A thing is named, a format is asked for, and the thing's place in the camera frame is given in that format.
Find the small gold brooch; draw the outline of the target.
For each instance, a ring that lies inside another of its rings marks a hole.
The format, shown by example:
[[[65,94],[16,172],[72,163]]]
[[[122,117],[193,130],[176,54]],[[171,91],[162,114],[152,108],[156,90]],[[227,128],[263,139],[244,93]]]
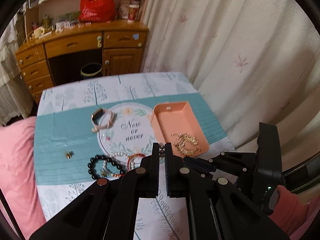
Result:
[[[71,159],[73,157],[73,152],[72,151],[65,151],[64,155],[67,159]]]

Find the pink strap smartwatch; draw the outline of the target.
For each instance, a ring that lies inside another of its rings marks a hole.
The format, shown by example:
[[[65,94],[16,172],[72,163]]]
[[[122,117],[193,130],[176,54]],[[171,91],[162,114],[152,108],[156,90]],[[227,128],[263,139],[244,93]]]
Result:
[[[92,133],[98,133],[102,129],[113,126],[116,114],[106,108],[99,108],[91,115]]]

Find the peach plastic tray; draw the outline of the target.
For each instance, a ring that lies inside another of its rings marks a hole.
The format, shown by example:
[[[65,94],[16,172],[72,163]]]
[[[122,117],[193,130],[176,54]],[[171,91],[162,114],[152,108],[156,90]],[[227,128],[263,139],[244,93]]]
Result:
[[[209,150],[204,132],[187,101],[157,104],[150,122],[157,142],[171,143],[174,155],[196,157]]]

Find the small dark flower brooch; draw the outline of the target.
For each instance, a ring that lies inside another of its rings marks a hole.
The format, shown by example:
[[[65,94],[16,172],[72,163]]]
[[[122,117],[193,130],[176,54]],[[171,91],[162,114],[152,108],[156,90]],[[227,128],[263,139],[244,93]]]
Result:
[[[111,172],[106,168],[103,168],[103,169],[100,170],[100,175],[103,178],[107,178],[107,177],[112,176]]]

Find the pink fleece sleeve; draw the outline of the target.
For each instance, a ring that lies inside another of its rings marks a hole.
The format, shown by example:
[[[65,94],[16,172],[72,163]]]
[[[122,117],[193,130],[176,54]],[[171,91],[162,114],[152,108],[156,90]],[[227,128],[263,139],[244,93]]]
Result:
[[[319,239],[319,196],[308,203],[299,201],[296,194],[279,185],[270,198],[269,218],[290,239]]]

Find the tree-print blue white tablecloth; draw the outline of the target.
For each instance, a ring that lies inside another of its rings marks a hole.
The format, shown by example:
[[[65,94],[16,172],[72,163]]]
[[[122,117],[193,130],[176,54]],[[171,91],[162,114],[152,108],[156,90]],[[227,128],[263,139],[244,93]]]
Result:
[[[101,77],[48,88],[37,112],[34,161],[37,189],[47,222],[93,184],[88,163],[96,155],[126,164],[150,155],[156,136],[150,120],[159,103],[190,103],[209,144],[205,158],[233,146],[200,93],[182,73],[161,72]],[[116,114],[109,129],[92,133],[99,108]],[[72,151],[67,159],[65,151]]]

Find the pink blanket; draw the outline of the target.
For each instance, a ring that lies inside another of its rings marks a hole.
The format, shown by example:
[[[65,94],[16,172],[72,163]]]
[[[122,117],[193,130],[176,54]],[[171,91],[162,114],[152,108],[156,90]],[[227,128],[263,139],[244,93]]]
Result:
[[[34,168],[36,117],[1,127],[1,190],[24,237],[46,222]]]

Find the cream floral curtain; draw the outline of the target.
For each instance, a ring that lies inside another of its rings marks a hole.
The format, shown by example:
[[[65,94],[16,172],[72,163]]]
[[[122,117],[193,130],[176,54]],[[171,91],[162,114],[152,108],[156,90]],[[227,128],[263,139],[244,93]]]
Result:
[[[283,169],[319,152],[319,34],[294,0],[148,0],[145,72],[182,72],[232,145],[278,128]]]

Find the black waste bin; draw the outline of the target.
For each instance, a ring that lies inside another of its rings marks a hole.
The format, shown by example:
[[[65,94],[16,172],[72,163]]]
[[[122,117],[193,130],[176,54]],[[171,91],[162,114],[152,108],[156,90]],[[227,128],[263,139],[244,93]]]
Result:
[[[102,77],[103,67],[99,63],[88,63],[80,69],[81,80]]]

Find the wooden desk with drawers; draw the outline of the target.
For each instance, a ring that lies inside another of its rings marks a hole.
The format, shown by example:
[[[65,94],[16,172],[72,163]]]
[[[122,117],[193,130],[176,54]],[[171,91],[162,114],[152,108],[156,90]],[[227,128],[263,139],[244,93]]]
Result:
[[[35,102],[54,86],[80,81],[80,69],[99,63],[103,75],[138,73],[141,69],[146,25],[125,20],[78,23],[20,46],[16,59]]]

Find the red plastic bag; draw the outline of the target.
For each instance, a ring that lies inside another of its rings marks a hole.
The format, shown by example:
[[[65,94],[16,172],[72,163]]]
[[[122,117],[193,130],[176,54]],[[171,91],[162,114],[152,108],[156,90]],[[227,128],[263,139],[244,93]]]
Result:
[[[80,0],[80,22],[110,22],[116,15],[114,0]]]

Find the red white cup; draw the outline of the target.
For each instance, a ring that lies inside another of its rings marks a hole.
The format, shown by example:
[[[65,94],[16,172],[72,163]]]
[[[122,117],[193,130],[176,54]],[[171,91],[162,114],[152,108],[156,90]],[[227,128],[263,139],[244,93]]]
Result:
[[[139,11],[139,5],[138,4],[130,4],[129,5],[129,12],[128,12],[128,17],[127,21],[128,22],[135,22],[137,15]]]

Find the white ceramic jar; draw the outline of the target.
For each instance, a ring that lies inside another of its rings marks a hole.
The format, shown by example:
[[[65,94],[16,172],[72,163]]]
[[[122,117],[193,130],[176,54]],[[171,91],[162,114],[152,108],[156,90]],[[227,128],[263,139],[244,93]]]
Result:
[[[121,0],[118,7],[118,18],[119,19],[128,19],[129,15],[129,6],[130,1]]]

